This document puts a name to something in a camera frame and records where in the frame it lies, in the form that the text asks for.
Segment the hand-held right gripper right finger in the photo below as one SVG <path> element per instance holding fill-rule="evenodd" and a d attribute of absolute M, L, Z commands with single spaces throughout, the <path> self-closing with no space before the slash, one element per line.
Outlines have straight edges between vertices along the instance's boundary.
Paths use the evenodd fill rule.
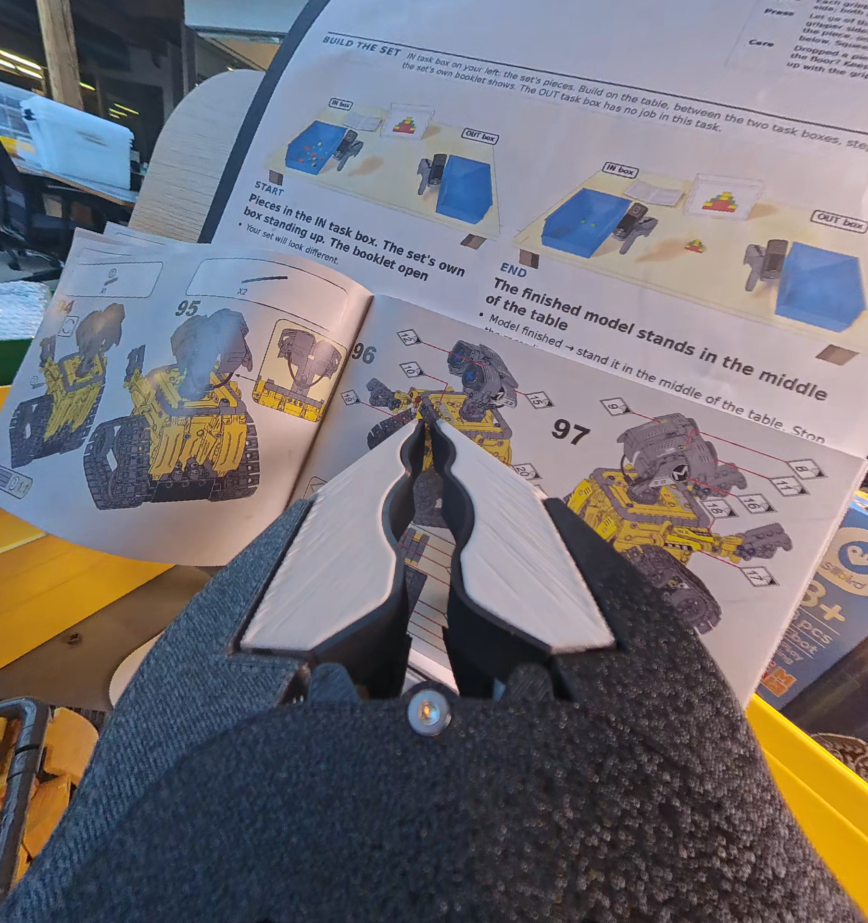
<path fill-rule="evenodd" d="M 455 542 L 450 653 L 470 662 L 547 662 L 614 648 L 539 491 L 445 421 L 428 431 Z"/>

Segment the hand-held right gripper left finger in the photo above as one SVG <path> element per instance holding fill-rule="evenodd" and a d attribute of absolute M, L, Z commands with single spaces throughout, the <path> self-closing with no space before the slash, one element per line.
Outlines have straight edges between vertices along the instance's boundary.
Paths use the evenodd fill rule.
<path fill-rule="evenodd" d="M 415 515 L 420 421 L 313 497 L 240 640 L 245 652 L 378 662 L 406 633 L 400 539 Z"/>

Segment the instruction booklet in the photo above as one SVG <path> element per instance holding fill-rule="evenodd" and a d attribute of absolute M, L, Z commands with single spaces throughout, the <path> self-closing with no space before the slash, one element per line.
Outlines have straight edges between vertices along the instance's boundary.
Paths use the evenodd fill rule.
<path fill-rule="evenodd" d="M 429 424 L 536 488 L 588 584 L 645 579 L 742 702 L 867 463 L 264 251 L 78 232 L 0 415 L 0 506 L 117 556 L 225 565 L 420 421 L 399 544 L 415 670 L 453 685 Z"/>

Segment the yellow grey brick robot model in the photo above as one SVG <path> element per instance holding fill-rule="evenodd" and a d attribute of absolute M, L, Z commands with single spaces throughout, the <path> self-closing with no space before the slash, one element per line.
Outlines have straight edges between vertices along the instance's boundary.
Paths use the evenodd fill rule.
<path fill-rule="evenodd" d="M 81 784 L 106 714 L 0 699 L 0 904 Z"/>

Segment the white task instruction sheet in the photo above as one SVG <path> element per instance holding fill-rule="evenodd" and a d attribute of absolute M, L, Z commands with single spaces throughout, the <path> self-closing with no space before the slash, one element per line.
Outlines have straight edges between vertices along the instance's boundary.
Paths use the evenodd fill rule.
<path fill-rule="evenodd" d="M 309 2 L 203 241 L 868 453 L 868 1 Z"/>

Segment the white book stand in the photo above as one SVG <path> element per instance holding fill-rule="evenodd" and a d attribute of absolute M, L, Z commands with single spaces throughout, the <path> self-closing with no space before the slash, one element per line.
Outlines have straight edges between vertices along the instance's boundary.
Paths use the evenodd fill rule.
<path fill-rule="evenodd" d="M 157 641 L 161 639 L 163 633 L 163 631 L 159 632 L 151 639 L 140 645 L 140 647 L 138 647 L 133 652 L 130 652 L 125 657 L 125 659 L 117 665 L 113 676 L 111 677 L 108 688 L 108 697 L 112 709 L 116 707 L 118 701 L 120 698 L 122 698 L 134 675 L 137 673 L 141 663 L 148 656 Z"/>

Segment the yellow plastic bin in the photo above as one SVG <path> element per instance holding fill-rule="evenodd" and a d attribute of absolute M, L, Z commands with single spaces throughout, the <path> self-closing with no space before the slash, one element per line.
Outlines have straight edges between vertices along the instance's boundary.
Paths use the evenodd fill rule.
<path fill-rule="evenodd" d="M 0 669 L 169 569 L 73 545 L 0 509 Z"/>
<path fill-rule="evenodd" d="M 762 698 L 746 714 L 789 809 L 868 919 L 868 783 Z"/>

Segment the colourful toy set box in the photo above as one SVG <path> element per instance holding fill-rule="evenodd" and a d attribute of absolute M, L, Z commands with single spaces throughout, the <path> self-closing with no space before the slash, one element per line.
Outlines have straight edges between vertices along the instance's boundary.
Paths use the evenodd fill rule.
<path fill-rule="evenodd" d="M 868 638 L 868 493 L 855 493 L 786 631 L 758 695 L 789 706 Z"/>

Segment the clear plastic bag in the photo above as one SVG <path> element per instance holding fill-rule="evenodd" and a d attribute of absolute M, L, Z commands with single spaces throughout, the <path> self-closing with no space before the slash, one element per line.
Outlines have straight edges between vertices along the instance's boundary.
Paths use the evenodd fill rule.
<path fill-rule="evenodd" d="M 0 341 L 33 339 L 52 295 L 46 283 L 0 283 Z"/>

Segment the pale curved board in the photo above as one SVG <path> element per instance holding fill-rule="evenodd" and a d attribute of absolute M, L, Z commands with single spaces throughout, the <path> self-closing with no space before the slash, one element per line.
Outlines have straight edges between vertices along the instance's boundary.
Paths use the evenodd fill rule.
<path fill-rule="evenodd" d="M 174 109 L 154 147 L 129 227 L 196 242 L 265 72 L 214 75 Z"/>

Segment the dark background table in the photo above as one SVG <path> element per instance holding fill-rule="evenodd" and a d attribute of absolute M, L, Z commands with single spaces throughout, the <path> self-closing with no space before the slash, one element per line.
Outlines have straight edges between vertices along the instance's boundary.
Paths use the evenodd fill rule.
<path fill-rule="evenodd" d="M 22 229 L 24 218 L 48 215 L 67 219 L 102 231 L 108 222 L 128 225 L 138 194 L 128 188 L 84 179 L 61 172 L 45 171 L 32 160 L 10 150 L 5 158 L 19 175 L 12 184 L 4 182 L 0 168 L 1 221 Z"/>

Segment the white storage box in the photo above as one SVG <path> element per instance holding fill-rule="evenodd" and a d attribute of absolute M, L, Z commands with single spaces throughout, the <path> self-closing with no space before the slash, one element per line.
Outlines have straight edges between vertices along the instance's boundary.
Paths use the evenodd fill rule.
<path fill-rule="evenodd" d="M 135 136 L 128 127 L 37 95 L 24 98 L 19 108 L 41 169 L 130 189 Z"/>

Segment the black office chair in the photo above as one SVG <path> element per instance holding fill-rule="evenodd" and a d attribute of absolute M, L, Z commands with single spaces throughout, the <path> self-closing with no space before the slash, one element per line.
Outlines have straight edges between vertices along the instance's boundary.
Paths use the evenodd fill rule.
<path fill-rule="evenodd" d="M 57 278 L 61 273 L 63 263 L 42 242 L 32 239 L 34 217 L 32 206 L 35 205 L 32 190 L 24 174 L 14 165 L 11 155 L 1 143 L 1 138 L 0 188 L 0 243 L 3 247 L 10 246 L 10 248 L 5 248 L 5 252 L 14 255 L 31 252 L 47 260 L 51 265 L 51 270 L 37 273 L 33 277 L 34 281 Z"/>

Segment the wooden post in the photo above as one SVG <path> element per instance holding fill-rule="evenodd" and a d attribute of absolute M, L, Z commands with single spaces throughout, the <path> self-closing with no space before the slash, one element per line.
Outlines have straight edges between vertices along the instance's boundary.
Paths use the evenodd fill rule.
<path fill-rule="evenodd" d="M 51 98 L 82 111 L 84 103 L 70 2 L 37 0 L 36 8 Z"/>

